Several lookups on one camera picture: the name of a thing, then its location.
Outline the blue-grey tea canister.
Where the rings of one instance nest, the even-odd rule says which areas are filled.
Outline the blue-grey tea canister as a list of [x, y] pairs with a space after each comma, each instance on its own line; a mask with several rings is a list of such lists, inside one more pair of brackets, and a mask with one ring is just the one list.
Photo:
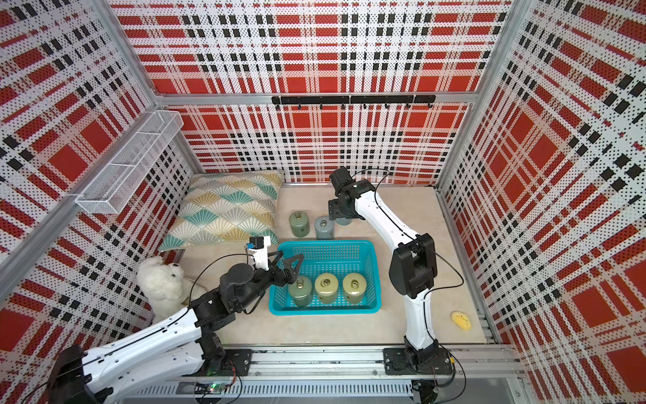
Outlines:
[[327, 215], [322, 215], [315, 220], [317, 240], [332, 240], [335, 232], [335, 221]]
[[350, 225], [350, 224], [353, 222], [353, 220], [352, 220], [352, 219], [348, 219], [348, 218], [336, 218], [335, 222], [336, 222], [338, 225], [340, 225], [340, 226], [344, 226], [344, 227], [345, 227], [345, 226]]

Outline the yellow-green tea canister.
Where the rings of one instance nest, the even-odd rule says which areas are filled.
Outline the yellow-green tea canister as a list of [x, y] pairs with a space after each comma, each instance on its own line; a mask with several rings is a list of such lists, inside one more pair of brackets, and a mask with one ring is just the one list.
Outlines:
[[356, 305], [362, 302], [367, 289], [367, 281], [359, 273], [351, 273], [343, 279], [343, 294], [346, 301]]
[[334, 274], [324, 273], [314, 283], [316, 294], [322, 304], [329, 305], [336, 301], [339, 282]]

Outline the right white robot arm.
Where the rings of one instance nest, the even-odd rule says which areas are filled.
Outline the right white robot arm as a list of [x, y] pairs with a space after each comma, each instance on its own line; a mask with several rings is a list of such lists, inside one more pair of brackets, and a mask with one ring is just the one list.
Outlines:
[[404, 300], [405, 357], [411, 367], [426, 367], [442, 352], [429, 302], [438, 272], [433, 238], [407, 226], [385, 204], [376, 185], [356, 180], [347, 168], [332, 172], [330, 180], [335, 198], [328, 202], [329, 217], [368, 222], [390, 249], [390, 283]]

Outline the dark green tea canister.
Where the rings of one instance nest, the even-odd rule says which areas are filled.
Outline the dark green tea canister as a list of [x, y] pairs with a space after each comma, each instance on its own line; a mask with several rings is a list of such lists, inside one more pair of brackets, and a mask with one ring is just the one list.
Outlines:
[[310, 220], [308, 215], [301, 210], [294, 211], [289, 216], [289, 226], [295, 237], [306, 237], [310, 233]]
[[299, 275], [294, 284], [289, 286], [289, 295], [297, 307], [309, 306], [313, 299], [311, 280], [306, 276]]

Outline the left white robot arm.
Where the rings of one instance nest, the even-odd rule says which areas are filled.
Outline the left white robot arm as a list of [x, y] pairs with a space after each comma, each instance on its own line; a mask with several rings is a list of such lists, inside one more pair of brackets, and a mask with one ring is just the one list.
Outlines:
[[131, 336], [84, 350], [78, 345], [57, 358], [46, 382], [50, 403], [116, 403], [130, 394], [184, 375], [205, 363], [227, 359], [217, 331], [238, 313], [252, 311], [272, 286], [294, 284], [304, 257], [272, 252], [266, 267], [232, 266], [217, 288], [170, 317]]

